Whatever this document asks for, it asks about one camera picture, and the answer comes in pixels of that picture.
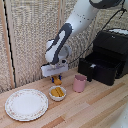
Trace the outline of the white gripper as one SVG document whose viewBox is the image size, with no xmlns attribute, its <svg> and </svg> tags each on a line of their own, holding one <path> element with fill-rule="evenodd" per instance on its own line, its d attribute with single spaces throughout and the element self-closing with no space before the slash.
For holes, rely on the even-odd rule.
<svg viewBox="0 0 128 128">
<path fill-rule="evenodd" d="M 41 67 L 42 75 L 44 77 L 60 74 L 68 70 L 67 63 L 58 63 L 55 66 L 51 66 L 50 64 L 43 65 Z"/>
</svg>

